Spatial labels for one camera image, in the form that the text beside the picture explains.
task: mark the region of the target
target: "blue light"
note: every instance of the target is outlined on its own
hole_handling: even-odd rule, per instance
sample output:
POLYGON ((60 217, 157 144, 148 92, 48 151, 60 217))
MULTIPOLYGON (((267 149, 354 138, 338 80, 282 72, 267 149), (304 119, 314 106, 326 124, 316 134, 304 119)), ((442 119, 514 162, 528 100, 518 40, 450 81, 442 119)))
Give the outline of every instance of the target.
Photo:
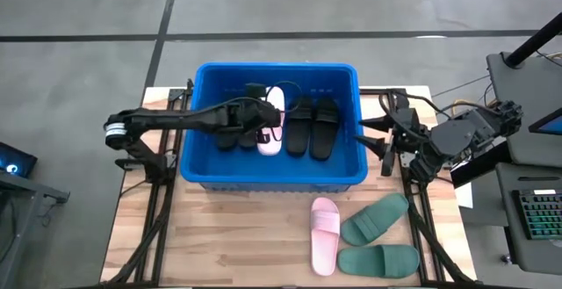
POLYGON ((6 166, 6 171, 11 173, 11 174, 15 174, 16 172, 18 172, 18 166, 14 165, 14 164, 10 164, 10 165, 6 166))

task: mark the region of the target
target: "black slipper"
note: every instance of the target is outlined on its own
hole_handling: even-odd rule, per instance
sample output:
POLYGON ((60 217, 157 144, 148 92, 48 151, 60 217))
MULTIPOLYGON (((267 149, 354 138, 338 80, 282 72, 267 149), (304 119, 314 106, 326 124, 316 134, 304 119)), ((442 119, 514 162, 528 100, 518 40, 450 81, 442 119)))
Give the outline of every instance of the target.
POLYGON ((242 134, 238 138, 238 145, 243 149, 252 149, 257 147, 256 132, 242 134))
POLYGON ((236 147, 238 134, 217 134, 215 139, 219 150, 228 151, 236 147))
POLYGON ((299 107, 295 111, 287 113, 284 130, 285 147, 289 155, 300 157, 308 148, 310 126, 313 122, 313 100, 308 97, 297 98, 291 102, 290 108, 292 109, 296 105, 299 107))
POLYGON ((326 161, 330 157, 339 127, 340 114, 334 100, 318 100, 310 139, 310 156, 313 159, 326 161))

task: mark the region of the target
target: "keyboard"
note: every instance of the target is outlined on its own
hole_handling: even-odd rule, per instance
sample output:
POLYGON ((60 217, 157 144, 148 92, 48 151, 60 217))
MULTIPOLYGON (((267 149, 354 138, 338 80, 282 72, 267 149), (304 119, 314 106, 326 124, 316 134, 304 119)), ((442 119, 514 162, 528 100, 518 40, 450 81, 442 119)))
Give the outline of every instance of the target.
POLYGON ((562 191, 513 191, 529 240, 562 240, 562 191))

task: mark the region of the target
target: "slipper strap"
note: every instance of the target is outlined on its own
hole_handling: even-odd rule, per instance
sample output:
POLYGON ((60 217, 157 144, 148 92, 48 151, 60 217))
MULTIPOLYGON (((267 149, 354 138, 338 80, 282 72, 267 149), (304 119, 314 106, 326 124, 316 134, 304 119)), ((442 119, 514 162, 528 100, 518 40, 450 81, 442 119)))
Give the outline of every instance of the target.
POLYGON ((385 262, 385 277, 388 278, 402 278, 404 271, 400 268, 404 265, 408 266, 404 261, 399 249, 393 246, 380 245, 383 250, 383 259, 385 262))
POLYGON ((339 123, 339 119, 337 117, 337 112, 333 110, 326 110, 319 108, 316 112, 316 120, 328 123, 339 123))
POLYGON ((357 225, 366 240, 374 240, 381 235, 375 222, 371 220, 371 216, 367 211, 361 211, 352 218, 353 222, 357 225))
POLYGON ((300 107, 294 112, 289 113, 289 119, 312 119, 313 111, 311 108, 300 107))
POLYGON ((313 230, 321 230, 329 233, 340 234, 340 214, 321 210, 313 211, 313 230))

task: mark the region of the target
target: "computer monitor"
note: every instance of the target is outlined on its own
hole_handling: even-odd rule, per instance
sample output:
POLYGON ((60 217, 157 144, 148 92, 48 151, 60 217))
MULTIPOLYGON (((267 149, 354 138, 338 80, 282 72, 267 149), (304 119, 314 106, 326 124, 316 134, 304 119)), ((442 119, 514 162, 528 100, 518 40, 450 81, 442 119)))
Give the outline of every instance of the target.
POLYGON ((530 125, 529 132, 562 135, 562 108, 530 125))
POLYGON ((37 157, 0 142, 0 170, 28 178, 36 162, 37 157))

